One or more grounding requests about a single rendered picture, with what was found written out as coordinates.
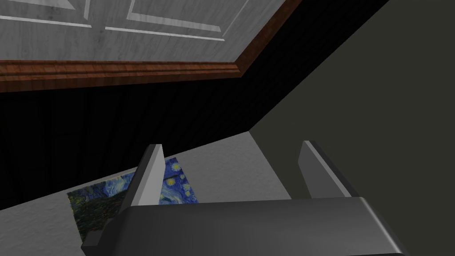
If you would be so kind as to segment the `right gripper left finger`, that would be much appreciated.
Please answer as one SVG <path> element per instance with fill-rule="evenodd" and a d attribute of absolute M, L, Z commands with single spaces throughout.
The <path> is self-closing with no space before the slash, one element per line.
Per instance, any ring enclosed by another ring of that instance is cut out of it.
<path fill-rule="evenodd" d="M 158 205 L 165 172 L 161 144 L 147 147 L 126 191 L 118 213 L 131 206 Z"/>

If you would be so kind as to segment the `grey panelled door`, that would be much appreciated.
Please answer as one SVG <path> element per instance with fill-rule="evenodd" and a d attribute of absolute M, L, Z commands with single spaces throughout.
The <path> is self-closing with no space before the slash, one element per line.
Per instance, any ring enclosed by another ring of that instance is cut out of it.
<path fill-rule="evenodd" d="M 285 0 L 0 0 L 0 60 L 232 62 Z"/>

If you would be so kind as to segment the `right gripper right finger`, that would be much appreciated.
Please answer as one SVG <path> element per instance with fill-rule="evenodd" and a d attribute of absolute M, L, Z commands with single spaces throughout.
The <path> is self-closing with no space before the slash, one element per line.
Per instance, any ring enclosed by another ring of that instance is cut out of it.
<path fill-rule="evenodd" d="M 298 165 L 311 198 L 359 197 L 316 141 L 303 141 Z"/>

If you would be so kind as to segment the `blue starry night painting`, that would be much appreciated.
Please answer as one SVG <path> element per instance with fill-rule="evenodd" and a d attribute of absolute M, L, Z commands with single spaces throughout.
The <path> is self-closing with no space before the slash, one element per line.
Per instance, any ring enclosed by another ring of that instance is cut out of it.
<path fill-rule="evenodd" d="M 81 240 L 103 229 L 119 211 L 135 170 L 67 193 Z M 159 204 L 195 204 L 198 200 L 176 158 L 165 160 Z"/>

